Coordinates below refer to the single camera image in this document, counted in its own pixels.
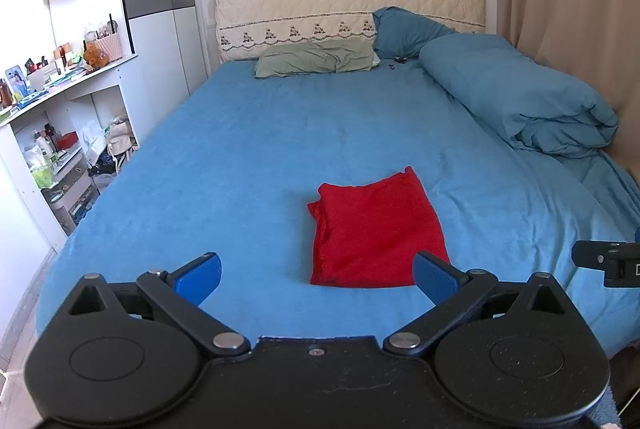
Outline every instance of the blue bed sheet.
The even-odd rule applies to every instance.
[[[260,335],[379,340],[433,304],[416,288],[308,284],[323,182],[363,185],[411,165],[438,213],[451,261],[500,279],[552,272],[608,352],[640,335],[637,290],[576,269],[576,239],[633,241],[638,187],[606,155],[562,160],[512,149],[417,60],[370,72],[256,80],[223,65],[164,121],[100,197],[46,277],[42,330],[87,272],[132,281],[219,253],[201,307]]]

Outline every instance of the green pillow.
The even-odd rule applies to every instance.
[[[267,48],[255,64],[255,77],[370,70],[373,65],[373,48],[360,39],[308,40]]]

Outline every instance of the plastic bag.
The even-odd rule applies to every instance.
[[[98,160],[100,153],[107,147],[107,141],[100,124],[96,120],[91,120],[82,129],[81,138],[84,155],[89,161],[89,165],[93,165]]]
[[[42,149],[38,146],[28,149],[24,152],[24,160],[29,166],[38,189],[48,189],[53,185],[53,175],[42,154]]]

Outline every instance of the metal screw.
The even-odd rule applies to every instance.
[[[411,332],[398,332],[389,337],[389,344],[394,348],[412,349],[420,344],[420,337]]]
[[[221,349],[238,349],[244,343],[244,337],[240,333],[223,332],[213,337],[213,345]]]

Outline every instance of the pink box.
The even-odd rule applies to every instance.
[[[120,43],[119,32],[103,37],[102,39],[96,39],[94,44],[109,56],[109,62],[122,57],[122,45]]]

